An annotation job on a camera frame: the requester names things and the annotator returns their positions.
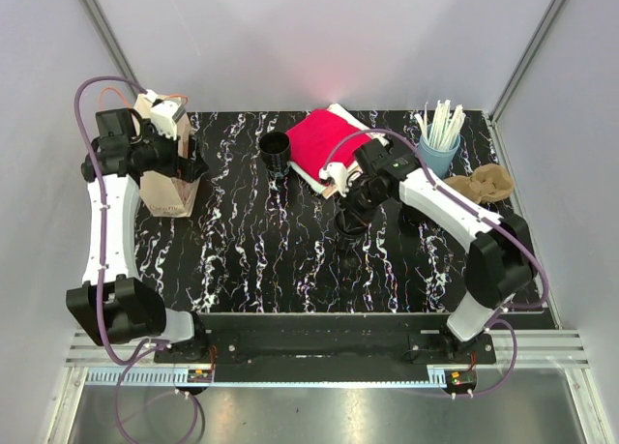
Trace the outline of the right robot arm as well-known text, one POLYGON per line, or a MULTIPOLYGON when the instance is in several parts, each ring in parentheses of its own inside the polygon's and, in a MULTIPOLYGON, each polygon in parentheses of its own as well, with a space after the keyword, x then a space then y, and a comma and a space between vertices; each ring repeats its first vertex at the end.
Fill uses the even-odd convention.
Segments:
POLYGON ((439 351, 448 362, 464 361, 499 308, 538 274, 528 224, 520 216, 504 218, 481 207, 424 170, 415 155, 397 158, 377 139, 359 147, 354 157, 362 173, 348 182, 339 200, 339 245, 352 248, 390 199, 447 231, 466 251, 466 292, 448 317, 450 333, 439 339, 439 351))

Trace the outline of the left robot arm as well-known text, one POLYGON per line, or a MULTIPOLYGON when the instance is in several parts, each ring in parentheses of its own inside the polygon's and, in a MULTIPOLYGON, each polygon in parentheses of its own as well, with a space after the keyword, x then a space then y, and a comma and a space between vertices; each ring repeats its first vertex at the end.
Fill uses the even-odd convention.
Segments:
POLYGON ((208 170, 186 110, 176 100, 158 101, 144 111, 99 111, 96 123, 99 134, 81 166, 91 203, 89 256, 81 286, 66 293, 67 309, 97 346, 163 339, 187 362, 199 362, 209 340, 196 315, 167 308, 141 281, 134 257, 145 176, 193 184, 208 170))

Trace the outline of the paper takeout bag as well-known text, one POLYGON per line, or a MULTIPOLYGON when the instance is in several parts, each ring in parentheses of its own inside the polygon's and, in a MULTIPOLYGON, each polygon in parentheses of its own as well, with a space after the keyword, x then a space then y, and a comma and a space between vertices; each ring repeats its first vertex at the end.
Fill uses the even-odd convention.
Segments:
MULTIPOLYGON (((146 139, 160 135, 133 106, 125 104, 120 108, 96 113, 98 136, 93 142, 93 148, 103 177, 103 187, 111 192, 113 177, 129 177, 135 182, 141 200, 152 216, 188 217, 192 213, 199 180, 187 183, 155 171, 139 172, 139 145, 146 139)), ((179 128, 181 133, 173 141, 177 142, 178 154, 186 158, 189 136, 194 135, 187 111, 179 128)))

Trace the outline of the black coffee cup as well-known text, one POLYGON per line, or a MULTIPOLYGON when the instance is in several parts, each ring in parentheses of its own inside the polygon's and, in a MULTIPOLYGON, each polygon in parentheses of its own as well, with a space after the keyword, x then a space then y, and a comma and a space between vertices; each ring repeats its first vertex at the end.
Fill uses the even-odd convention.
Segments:
POLYGON ((340 211, 335 217, 336 246, 340 252, 352 252, 368 233, 369 224, 353 214, 340 211))
POLYGON ((273 178, 283 178, 289 172, 291 144, 286 133, 263 134, 258 143, 260 158, 273 178))

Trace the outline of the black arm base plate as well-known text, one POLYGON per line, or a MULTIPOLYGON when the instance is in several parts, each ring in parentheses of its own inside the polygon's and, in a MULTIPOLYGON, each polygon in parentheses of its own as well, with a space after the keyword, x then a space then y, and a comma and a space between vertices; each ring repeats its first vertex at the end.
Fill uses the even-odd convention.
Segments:
POLYGON ((444 314, 216 313, 201 321, 205 347, 159 353, 156 363, 195 368, 213 360, 218 384, 378 386, 429 382, 430 367, 496 361, 490 335, 459 342, 444 314))

